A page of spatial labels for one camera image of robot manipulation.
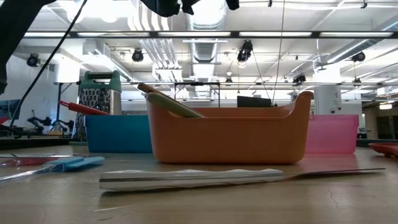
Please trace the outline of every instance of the black cable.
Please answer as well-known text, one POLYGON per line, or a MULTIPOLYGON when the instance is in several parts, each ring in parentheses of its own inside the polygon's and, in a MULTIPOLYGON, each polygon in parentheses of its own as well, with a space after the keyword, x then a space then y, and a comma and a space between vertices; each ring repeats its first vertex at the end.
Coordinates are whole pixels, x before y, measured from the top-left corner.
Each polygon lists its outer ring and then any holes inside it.
POLYGON ((10 128, 12 128, 12 126, 14 125, 14 121, 15 121, 15 114, 17 113, 17 111, 21 108, 24 100, 26 99, 27 95, 30 93, 30 91, 33 89, 33 87, 35 86, 35 84, 37 83, 37 80, 39 80, 40 76, 43 74, 45 68, 49 65, 51 59, 54 57, 54 55, 58 52, 58 49, 61 47, 61 45, 63 44, 63 42, 65 41, 65 39, 68 37, 70 31, 72 30, 73 26, 75 25, 77 19, 79 18, 84 6, 86 5, 87 0, 83 0, 83 3, 80 6, 79 11, 77 12, 75 18, 73 19, 73 21, 70 23, 69 28, 67 29, 67 31, 65 32, 65 34, 63 35, 63 37, 61 38, 60 42, 58 43, 58 45, 54 48, 54 51, 51 53, 49 59, 47 59, 44 63, 44 65, 42 66, 42 68, 40 69, 39 73, 37 74, 36 78, 33 80, 32 84, 30 84, 30 87, 27 89, 27 91, 25 92, 24 96, 21 98, 20 102, 18 103, 17 109, 14 112, 14 115, 12 116, 11 119, 11 123, 10 123, 10 128))

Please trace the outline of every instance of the fluorescent light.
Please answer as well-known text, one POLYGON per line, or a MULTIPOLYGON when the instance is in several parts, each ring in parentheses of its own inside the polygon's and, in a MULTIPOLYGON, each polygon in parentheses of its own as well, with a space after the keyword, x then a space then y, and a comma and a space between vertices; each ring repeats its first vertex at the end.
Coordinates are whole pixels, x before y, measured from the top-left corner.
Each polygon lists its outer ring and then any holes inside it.
POLYGON ((148 32, 78 32, 80 37, 148 37, 148 32))
POLYGON ((393 32, 322 32, 320 37, 390 37, 393 32))
POLYGON ((240 32, 241 37, 309 37, 311 32, 240 32))
POLYGON ((63 37, 64 32, 26 32, 24 37, 63 37))
POLYGON ((159 32, 160 37, 203 37, 203 36, 212 36, 212 37, 226 37, 231 35, 231 32, 220 32, 220 31, 193 31, 193 32, 159 32))
POLYGON ((379 106, 380 110, 389 110, 391 108, 392 108, 392 105, 389 103, 388 104, 380 104, 380 106, 379 106))
POLYGON ((228 40, 182 40, 183 43, 186 44, 194 44, 194 43, 209 43, 209 44, 218 44, 218 43, 228 43, 228 40))

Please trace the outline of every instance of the table surface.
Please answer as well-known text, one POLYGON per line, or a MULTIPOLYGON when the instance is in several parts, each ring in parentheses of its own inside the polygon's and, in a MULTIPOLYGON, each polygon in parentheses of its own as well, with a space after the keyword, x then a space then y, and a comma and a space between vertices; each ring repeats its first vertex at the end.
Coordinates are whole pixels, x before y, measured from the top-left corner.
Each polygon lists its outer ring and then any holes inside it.
MULTIPOLYGON (((1 151, 86 153, 83 146, 1 151)), ((103 166, 47 173, 0 184, 0 223, 397 223, 398 159, 371 149, 348 156, 308 156, 291 166, 170 165, 150 154, 102 154, 103 166), (289 178, 282 182, 148 192, 99 189, 113 170, 280 169, 306 171, 385 167, 381 172, 289 178)), ((3 167, 0 175, 34 167, 3 167)))

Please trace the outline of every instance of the spotlight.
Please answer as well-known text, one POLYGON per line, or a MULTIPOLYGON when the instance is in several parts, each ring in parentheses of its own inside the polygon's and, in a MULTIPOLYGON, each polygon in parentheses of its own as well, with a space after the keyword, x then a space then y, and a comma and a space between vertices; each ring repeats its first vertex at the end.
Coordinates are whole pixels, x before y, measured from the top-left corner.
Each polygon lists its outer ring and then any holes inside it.
POLYGON ((238 53, 238 58, 237 58, 238 63, 246 62, 251 56, 252 50, 253 50, 253 45, 251 43, 251 40, 245 40, 243 46, 241 47, 238 53))
POLYGON ((301 74, 293 79, 293 83, 303 83, 307 81, 304 74, 301 74))
POLYGON ((360 52, 350 58, 353 62, 363 62, 366 59, 366 55, 364 52, 360 52))
POLYGON ((132 54, 131 59, 135 62, 141 62, 144 59, 142 49, 134 49, 134 53, 132 54))
POLYGON ((26 64, 28 64, 30 67, 38 67, 40 65, 39 54, 30 54, 26 64))

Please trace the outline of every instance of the wire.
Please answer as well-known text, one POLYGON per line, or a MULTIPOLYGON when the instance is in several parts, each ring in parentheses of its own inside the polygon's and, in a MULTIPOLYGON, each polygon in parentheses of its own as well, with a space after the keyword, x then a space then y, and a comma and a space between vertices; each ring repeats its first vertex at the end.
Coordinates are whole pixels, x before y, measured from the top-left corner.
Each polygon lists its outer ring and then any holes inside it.
POLYGON ((80 6, 79 11, 77 12, 75 18, 73 19, 73 21, 70 23, 69 28, 67 29, 67 31, 65 32, 65 34, 63 35, 63 37, 61 38, 60 42, 58 43, 58 45, 54 48, 53 52, 51 53, 49 59, 47 59, 44 63, 44 65, 42 66, 42 68, 40 69, 39 73, 37 74, 36 78, 33 80, 32 84, 30 84, 30 87, 26 90, 24 96, 21 98, 20 102, 17 105, 17 109, 14 112, 14 115, 12 116, 11 119, 11 123, 10 123, 10 127, 12 127, 12 125, 14 125, 14 121, 15 121, 15 115, 17 113, 17 111, 21 108, 24 100, 26 99, 27 95, 30 93, 30 91, 33 89, 33 87, 35 86, 35 84, 37 83, 37 80, 39 80, 40 76, 43 74, 44 70, 46 69, 46 67, 49 65, 51 59, 54 57, 54 55, 58 52, 58 49, 61 47, 61 45, 63 44, 63 42, 65 41, 65 39, 67 38, 67 36, 69 35, 70 31, 72 30, 73 26, 75 25, 77 19, 79 18, 84 6, 86 5, 87 0, 83 0, 83 3, 80 6))
POLYGON ((284 24, 285 24, 285 4, 286 4, 286 0, 284 0, 284 9, 282 11, 282 28, 280 29, 280 44, 279 44, 279 54, 278 54, 278 66, 276 68, 276 79, 275 79, 274 95, 272 96, 272 104, 274 104, 276 85, 278 83, 278 77, 279 77, 280 52, 282 51, 282 39, 283 39, 283 35, 284 35, 284 24))
POLYGON ((268 99, 270 99, 269 94, 268 94, 268 91, 267 91, 266 84, 264 83, 264 80, 262 79, 262 75, 261 75, 261 72, 260 72, 259 65, 258 65, 258 63, 257 63, 256 54, 254 53, 254 50, 252 50, 252 53, 253 53, 254 61, 256 62, 257 71, 259 72, 259 75, 260 75, 260 78, 261 78, 262 85, 264 86, 264 89, 266 90, 268 99))

